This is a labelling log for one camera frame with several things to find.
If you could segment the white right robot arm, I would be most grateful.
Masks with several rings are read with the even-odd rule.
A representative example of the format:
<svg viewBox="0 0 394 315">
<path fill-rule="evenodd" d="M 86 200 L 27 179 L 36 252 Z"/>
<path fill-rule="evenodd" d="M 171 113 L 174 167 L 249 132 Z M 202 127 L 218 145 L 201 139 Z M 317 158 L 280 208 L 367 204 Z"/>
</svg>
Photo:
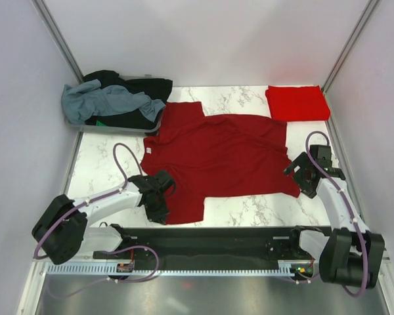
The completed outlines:
<svg viewBox="0 0 394 315">
<path fill-rule="evenodd" d="M 331 234 L 318 228 L 294 228 L 288 241 L 289 254 L 303 258 L 310 254 L 318 263 L 319 276 L 326 283 L 372 289 L 385 249 L 381 234 L 372 233 L 345 194 L 345 175 L 332 165 L 329 145 L 311 145 L 284 170 L 301 193 L 318 197 L 324 205 Z"/>
</svg>

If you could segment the dark red t shirt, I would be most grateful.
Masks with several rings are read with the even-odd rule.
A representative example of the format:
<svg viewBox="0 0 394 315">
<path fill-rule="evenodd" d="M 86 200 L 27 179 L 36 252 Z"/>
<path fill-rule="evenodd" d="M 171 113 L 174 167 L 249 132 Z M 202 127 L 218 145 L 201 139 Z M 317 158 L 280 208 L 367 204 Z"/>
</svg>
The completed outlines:
<svg viewBox="0 0 394 315">
<path fill-rule="evenodd" d="M 200 102 L 167 103 L 156 136 L 144 139 L 142 170 L 167 171 L 176 183 L 166 224 L 200 222 L 206 198 L 300 195 L 284 174 L 291 163 L 287 124 L 262 115 L 205 115 Z"/>
</svg>

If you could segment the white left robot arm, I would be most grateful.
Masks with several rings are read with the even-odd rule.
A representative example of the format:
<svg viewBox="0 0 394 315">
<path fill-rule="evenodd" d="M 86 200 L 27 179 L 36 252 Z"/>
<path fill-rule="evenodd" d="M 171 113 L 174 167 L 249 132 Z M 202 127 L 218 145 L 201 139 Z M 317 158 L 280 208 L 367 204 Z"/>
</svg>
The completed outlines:
<svg viewBox="0 0 394 315">
<path fill-rule="evenodd" d="M 150 222 L 165 224 L 169 210 L 166 197 L 176 190 L 176 183 L 167 171 L 154 176 L 135 175 L 119 186 L 94 196 L 70 199 L 55 197 L 32 229 L 39 254 L 55 265 L 68 262 L 76 255 L 101 251 L 117 258 L 126 257 L 131 242 L 122 236 L 118 224 L 98 227 L 96 224 L 127 209 L 144 207 Z"/>
</svg>

